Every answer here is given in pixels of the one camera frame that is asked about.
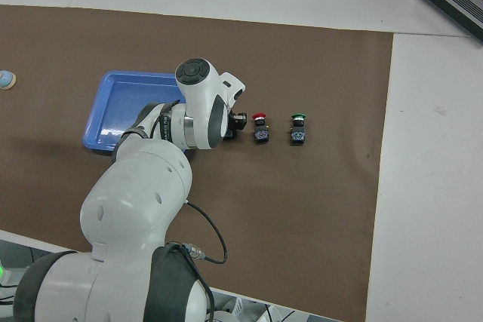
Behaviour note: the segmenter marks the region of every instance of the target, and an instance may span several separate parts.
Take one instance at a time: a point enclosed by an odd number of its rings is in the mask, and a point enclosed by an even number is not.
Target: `round black button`
[[[200,71],[200,68],[199,68],[199,64],[197,63],[187,63],[183,67],[184,74],[190,77],[199,74],[199,71]]]

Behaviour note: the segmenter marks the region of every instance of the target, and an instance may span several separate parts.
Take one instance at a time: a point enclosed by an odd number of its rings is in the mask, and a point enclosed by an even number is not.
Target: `white floor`
[[[0,4],[398,33],[392,50],[367,322],[483,320],[482,46],[423,0],[0,0]]]

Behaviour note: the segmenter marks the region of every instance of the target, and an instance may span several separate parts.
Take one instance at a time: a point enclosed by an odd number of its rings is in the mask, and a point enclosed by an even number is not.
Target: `brown table surface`
[[[199,266],[223,290],[339,320],[363,321],[392,35],[72,8],[0,6],[0,60],[17,84],[0,91],[0,229],[89,250],[82,202],[109,166],[83,148],[109,70],[174,72],[210,60],[247,86],[236,112],[267,114],[232,142],[190,155],[189,199],[223,233],[229,260]],[[307,114],[306,144],[289,141]],[[183,209],[168,239],[221,251]]]

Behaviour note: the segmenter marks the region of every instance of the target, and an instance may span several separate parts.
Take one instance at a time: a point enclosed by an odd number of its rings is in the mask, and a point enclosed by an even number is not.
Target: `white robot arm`
[[[181,63],[176,78],[186,104],[146,106],[82,205],[92,252],[36,261],[17,288],[16,322],[205,320],[208,287],[165,234],[192,182],[181,149],[215,147],[245,86],[203,59]]]

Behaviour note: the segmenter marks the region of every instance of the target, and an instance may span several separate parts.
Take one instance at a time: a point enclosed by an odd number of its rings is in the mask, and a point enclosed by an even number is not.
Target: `blue plastic bin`
[[[100,82],[85,128],[84,146],[112,151],[146,104],[175,100],[186,102],[172,74],[107,72]]]

